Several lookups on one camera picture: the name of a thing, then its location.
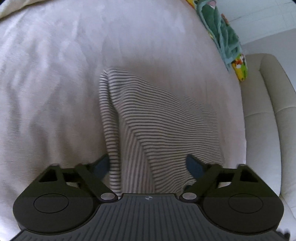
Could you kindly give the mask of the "grey striped long-sleeve shirt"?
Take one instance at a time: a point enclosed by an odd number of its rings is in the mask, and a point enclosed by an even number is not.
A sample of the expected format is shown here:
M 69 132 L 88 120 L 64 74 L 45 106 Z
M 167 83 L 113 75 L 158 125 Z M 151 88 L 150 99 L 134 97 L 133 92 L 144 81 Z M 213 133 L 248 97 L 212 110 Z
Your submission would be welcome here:
M 217 115 L 208 105 L 115 68 L 100 76 L 99 105 L 117 195 L 181 193 L 194 183 L 189 154 L 206 164 L 224 162 Z

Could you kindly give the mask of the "beige upholstered headboard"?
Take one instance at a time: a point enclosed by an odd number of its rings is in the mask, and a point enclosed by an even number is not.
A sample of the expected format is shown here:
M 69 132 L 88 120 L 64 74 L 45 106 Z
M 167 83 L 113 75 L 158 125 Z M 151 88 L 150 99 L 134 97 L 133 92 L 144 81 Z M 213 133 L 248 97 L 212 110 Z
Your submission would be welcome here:
M 279 228 L 295 237 L 295 90 L 275 56 L 246 59 L 248 77 L 240 85 L 246 162 L 282 200 Z

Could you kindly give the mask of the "yellow cartoon pillow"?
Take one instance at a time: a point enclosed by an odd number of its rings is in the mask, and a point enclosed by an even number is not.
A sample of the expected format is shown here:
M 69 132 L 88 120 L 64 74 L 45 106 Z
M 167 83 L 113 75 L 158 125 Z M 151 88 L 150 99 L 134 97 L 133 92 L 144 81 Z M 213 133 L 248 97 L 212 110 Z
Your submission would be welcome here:
M 195 1 L 187 1 L 187 3 L 196 11 L 196 9 L 195 9 Z M 227 23 L 229 23 L 229 21 L 227 20 L 227 18 L 223 14 L 222 14 L 222 17 L 227 21 Z M 244 54 L 242 52 L 242 48 L 241 48 L 241 53 L 231 63 L 230 68 L 233 68 L 233 70 L 234 70 L 234 72 L 235 72 L 235 74 L 236 74 L 239 81 L 244 81 L 247 78 L 247 76 L 248 76 L 248 67 L 247 67 L 246 58 L 245 58 L 245 56 L 244 56 Z

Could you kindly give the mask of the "beige bed sheet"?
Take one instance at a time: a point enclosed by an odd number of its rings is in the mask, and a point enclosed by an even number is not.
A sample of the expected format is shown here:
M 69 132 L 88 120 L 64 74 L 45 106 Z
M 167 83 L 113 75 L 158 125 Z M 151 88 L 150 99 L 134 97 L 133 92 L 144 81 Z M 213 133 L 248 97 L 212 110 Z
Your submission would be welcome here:
M 13 203 L 46 166 L 105 153 L 108 67 L 213 106 L 225 163 L 246 161 L 239 81 L 186 1 L 43 1 L 1 20 L 1 240 L 19 232 Z

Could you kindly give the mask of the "green fleece blanket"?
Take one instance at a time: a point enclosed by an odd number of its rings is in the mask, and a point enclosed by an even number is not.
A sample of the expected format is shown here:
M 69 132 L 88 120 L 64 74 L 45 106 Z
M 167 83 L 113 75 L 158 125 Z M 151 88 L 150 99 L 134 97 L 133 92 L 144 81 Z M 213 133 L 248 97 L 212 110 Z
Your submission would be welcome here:
M 231 63 L 241 53 L 238 35 L 222 17 L 216 1 L 195 1 L 195 9 L 212 37 L 226 68 L 230 69 Z

